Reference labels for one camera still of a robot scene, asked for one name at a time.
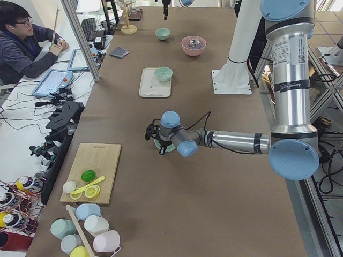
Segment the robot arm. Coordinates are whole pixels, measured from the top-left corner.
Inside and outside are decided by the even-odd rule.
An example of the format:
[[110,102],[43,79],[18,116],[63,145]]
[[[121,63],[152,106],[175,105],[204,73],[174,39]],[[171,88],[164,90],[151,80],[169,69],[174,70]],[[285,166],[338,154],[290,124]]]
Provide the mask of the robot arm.
[[271,168],[290,180],[303,180],[319,167],[317,129],[310,121],[308,38],[314,30],[314,1],[243,1],[227,63],[213,70],[216,94],[246,94],[249,90],[248,56],[259,23],[272,45],[276,124],[270,135],[200,128],[185,129],[178,113],[165,112],[147,137],[159,144],[159,153],[175,146],[183,156],[199,146],[240,154],[266,154]]
[[[189,7],[193,2],[194,0],[180,0],[179,1],[181,7]],[[163,4],[163,19],[167,20],[169,6],[171,5],[171,0],[162,0],[162,4]]]

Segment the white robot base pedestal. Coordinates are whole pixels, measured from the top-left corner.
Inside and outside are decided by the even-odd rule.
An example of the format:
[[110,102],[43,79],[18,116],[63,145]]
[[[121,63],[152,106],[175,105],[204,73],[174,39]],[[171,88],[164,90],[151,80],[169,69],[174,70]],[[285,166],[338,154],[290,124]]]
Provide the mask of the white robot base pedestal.
[[259,0],[241,3],[227,63],[212,71],[215,94],[250,95],[248,57],[262,17]]

